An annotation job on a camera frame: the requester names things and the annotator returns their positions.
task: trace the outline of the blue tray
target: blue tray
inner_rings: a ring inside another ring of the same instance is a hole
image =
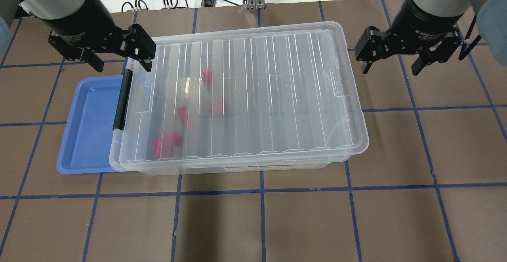
[[[109,150],[121,85],[122,76],[79,82],[56,162],[60,173],[114,172],[109,166]]]

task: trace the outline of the translucent lid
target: translucent lid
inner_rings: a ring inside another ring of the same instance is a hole
[[[154,38],[133,71],[116,169],[318,163],[368,146],[336,22]]]

